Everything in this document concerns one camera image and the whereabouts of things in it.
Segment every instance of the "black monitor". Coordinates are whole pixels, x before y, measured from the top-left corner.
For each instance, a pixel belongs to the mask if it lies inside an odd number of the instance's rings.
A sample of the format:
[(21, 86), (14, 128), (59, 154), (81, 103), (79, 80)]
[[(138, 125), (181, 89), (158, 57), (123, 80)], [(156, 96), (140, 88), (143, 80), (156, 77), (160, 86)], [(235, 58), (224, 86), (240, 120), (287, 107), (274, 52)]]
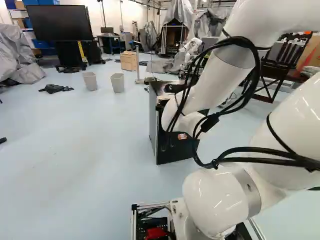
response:
[(92, 41), (89, 15), (84, 5), (27, 5), (37, 40)]

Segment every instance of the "wooden cabinet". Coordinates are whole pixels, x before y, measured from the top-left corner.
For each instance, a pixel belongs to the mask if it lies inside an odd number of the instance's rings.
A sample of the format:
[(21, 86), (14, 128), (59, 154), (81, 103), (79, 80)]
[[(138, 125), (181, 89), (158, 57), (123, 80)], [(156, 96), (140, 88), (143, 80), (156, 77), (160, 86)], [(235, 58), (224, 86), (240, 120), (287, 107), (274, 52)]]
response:
[(124, 51), (120, 54), (121, 69), (137, 70), (137, 54), (133, 51)]

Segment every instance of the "white wastebasket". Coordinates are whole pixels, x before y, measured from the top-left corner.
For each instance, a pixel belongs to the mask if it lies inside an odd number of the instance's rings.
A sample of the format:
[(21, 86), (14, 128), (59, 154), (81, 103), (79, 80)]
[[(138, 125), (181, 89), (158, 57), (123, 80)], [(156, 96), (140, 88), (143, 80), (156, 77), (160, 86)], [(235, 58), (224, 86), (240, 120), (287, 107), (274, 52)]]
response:
[(82, 76), (83, 76), (85, 86), (89, 91), (97, 90), (98, 88), (97, 79), (96, 79), (96, 75), (93, 72), (91, 71), (84, 72), (82, 73)]
[(116, 94), (119, 94), (125, 91), (125, 76), (123, 73), (115, 73), (110, 77), (110, 79), (111, 79), (113, 91)]

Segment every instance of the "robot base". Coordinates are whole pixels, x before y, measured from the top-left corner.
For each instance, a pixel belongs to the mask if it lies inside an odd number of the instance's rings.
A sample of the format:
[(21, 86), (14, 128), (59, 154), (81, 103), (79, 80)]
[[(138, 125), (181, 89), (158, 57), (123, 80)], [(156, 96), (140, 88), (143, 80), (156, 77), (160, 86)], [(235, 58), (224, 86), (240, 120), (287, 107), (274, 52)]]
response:
[[(143, 240), (148, 235), (149, 229), (162, 228), (167, 236), (158, 239), (163, 240), (211, 240), (199, 231), (194, 222), (189, 217), (188, 210), (183, 198), (177, 198), (170, 202), (156, 204), (132, 205), (131, 213), (131, 240)], [(161, 214), (161, 217), (148, 218), (155, 213)], [(259, 227), (253, 219), (249, 219), (257, 238), (265, 240)], [(241, 222), (236, 225), (230, 234), (220, 239), (225, 240), (252, 240), (246, 225)]]

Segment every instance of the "epoxy floor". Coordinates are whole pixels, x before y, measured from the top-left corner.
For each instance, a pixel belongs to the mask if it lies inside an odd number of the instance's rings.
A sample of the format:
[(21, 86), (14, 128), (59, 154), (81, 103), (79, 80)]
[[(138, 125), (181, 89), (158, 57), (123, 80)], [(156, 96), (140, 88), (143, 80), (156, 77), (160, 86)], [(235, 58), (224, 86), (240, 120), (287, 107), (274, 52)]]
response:
[[(141, 54), (140, 61), (150, 57)], [(151, 76), (145, 69), (141, 78)], [(114, 61), (87, 70), (97, 75), (97, 91), (85, 89), (81, 72), (49, 68), (41, 81), (0, 94), (0, 137), (8, 138), (0, 145), (1, 240), (129, 240), (131, 204), (181, 197), (184, 178), (198, 168), (192, 159), (155, 164), (149, 94), (134, 83), (136, 72)], [(122, 72), (125, 93), (114, 94), (109, 77)], [(46, 84), (74, 90), (38, 92)], [(286, 95), (274, 104), (251, 100), (221, 118), (199, 145), (201, 159), (247, 145)], [(318, 239), (319, 203), (318, 192), (302, 192), (256, 220), (267, 240)]]

